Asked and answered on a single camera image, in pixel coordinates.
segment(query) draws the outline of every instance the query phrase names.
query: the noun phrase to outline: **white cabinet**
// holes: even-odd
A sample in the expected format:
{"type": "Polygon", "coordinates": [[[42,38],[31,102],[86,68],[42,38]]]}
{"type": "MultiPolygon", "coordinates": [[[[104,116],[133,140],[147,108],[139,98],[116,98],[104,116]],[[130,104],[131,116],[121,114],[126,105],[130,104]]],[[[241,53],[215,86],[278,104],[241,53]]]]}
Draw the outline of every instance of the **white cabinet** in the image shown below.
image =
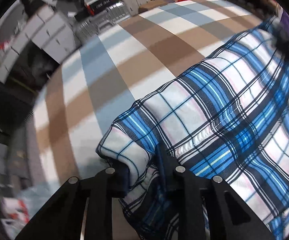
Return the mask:
{"type": "Polygon", "coordinates": [[[0,82],[6,82],[17,58],[30,40],[58,63],[80,45],[65,17],[59,12],[54,13],[49,6],[44,6],[28,20],[15,37],[11,49],[6,52],[0,65],[0,82]]]}
{"type": "Polygon", "coordinates": [[[7,52],[6,56],[4,57],[1,67],[5,67],[8,70],[8,72],[10,72],[18,57],[19,54],[15,52],[13,49],[10,49],[7,52]]]}
{"type": "Polygon", "coordinates": [[[6,52],[6,55],[3,58],[3,62],[0,65],[0,82],[6,82],[9,72],[12,69],[14,63],[16,62],[18,56],[18,53],[15,52],[13,49],[9,49],[6,52]]]}
{"type": "Polygon", "coordinates": [[[38,17],[34,15],[27,22],[24,29],[16,36],[15,40],[12,43],[12,48],[18,52],[19,54],[28,44],[30,39],[36,33],[36,31],[44,24],[44,22],[38,17]]]}
{"type": "Polygon", "coordinates": [[[41,20],[38,15],[32,16],[27,22],[26,26],[21,32],[25,33],[25,36],[28,39],[31,39],[35,32],[44,24],[43,20],[41,20]]]}
{"type": "Polygon", "coordinates": [[[61,63],[76,48],[78,39],[71,28],[66,25],[47,45],[43,48],[55,61],[61,63]]]}
{"type": "Polygon", "coordinates": [[[60,14],[55,14],[33,37],[32,41],[40,49],[66,24],[60,14]]]}
{"type": "Polygon", "coordinates": [[[44,6],[38,11],[37,14],[41,20],[46,22],[54,15],[54,11],[49,6],[44,6]]]}

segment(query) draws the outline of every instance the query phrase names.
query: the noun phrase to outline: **black metal bracket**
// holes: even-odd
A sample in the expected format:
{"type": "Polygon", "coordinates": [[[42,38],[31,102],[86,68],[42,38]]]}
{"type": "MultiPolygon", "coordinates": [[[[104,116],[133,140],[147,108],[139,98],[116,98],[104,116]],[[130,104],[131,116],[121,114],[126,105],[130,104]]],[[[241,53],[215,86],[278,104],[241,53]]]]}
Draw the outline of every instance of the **black metal bracket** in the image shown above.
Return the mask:
{"type": "MultiPolygon", "coordinates": [[[[195,176],[167,155],[162,144],[156,148],[156,158],[160,184],[166,196],[179,204],[180,240],[206,240],[203,205],[211,240],[274,240],[262,221],[220,176],[195,176]]],[[[84,239],[112,240],[111,198],[125,197],[129,190],[128,167],[118,161],[113,161],[113,167],[89,179],[71,177],[16,240],[78,240],[85,210],[84,239]]]]}
{"type": "Polygon", "coordinates": [[[164,145],[156,151],[161,185],[167,195],[182,204],[178,238],[206,239],[202,205],[205,203],[211,240],[274,240],[273,234],[220,176],[195,176],[166,154],[164,145]]]}
{"type": "Polygon", "coordinates": [[[92,178],[67,180],[16,240],[80,239],[87,198],[84,239],[112,240],[112,198],[125,197],[129,190],[127,165],[116,161],[114,166],[92,178]]]}

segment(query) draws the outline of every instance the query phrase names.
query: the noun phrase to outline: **dish rack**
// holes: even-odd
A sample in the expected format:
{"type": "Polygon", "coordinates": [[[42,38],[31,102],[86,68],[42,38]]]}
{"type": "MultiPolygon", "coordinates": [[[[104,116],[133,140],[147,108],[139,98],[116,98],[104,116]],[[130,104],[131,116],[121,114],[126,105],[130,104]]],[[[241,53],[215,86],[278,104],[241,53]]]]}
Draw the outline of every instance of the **dish rack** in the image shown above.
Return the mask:
{"type": "Polygon", "coordinates": [[[123,2],[118,2],[107,7],[101,13],[78,23],[74,32],[81,43],[85,44],[93,35],[99,35],[129,17],[130,13],[127,6],[123,2]]]}

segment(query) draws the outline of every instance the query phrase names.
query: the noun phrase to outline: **plaid blanket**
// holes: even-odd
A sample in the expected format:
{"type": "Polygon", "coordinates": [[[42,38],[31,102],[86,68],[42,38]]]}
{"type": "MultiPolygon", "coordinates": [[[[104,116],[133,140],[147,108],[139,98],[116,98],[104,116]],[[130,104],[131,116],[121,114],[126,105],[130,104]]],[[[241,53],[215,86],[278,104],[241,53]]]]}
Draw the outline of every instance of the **plaid blanket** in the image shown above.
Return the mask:
{"type": "MultiPolygon", "coordinates": [[[[272,44],[276,25],[234,35],[135,101],[101,140],[97,152],[130,169],[121,205],[143,238],[171,239],[178,226],[152,158],[158,143],[196,176],[220,175],[276,239],[288,236],[289,62],[272,44]]],[[[208,230],[206,212],[205,221],[208,230]]]]}

